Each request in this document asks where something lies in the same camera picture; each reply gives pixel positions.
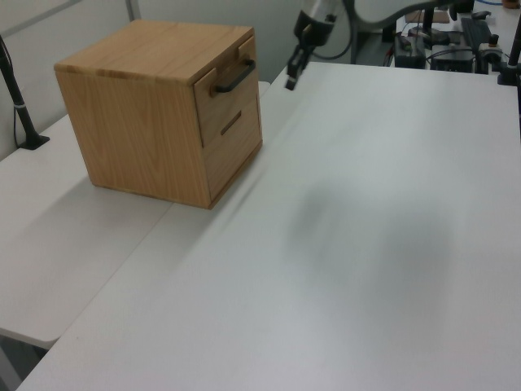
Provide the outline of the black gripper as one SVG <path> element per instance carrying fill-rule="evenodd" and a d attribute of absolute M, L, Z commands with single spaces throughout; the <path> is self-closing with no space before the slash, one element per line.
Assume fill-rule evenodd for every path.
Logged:
<path fill-rule="evenodd" d="M 316 47 L 325 46 L 337 16 L 331 12 L 325 15 L 310 15 L 301 10 L 293 33 L 298 40 L 290 59 L 287 62 L 287 82 L 286 89 L 294 90 L 300 75 L 305 68 L 305 61 L 313 57 Z"/>

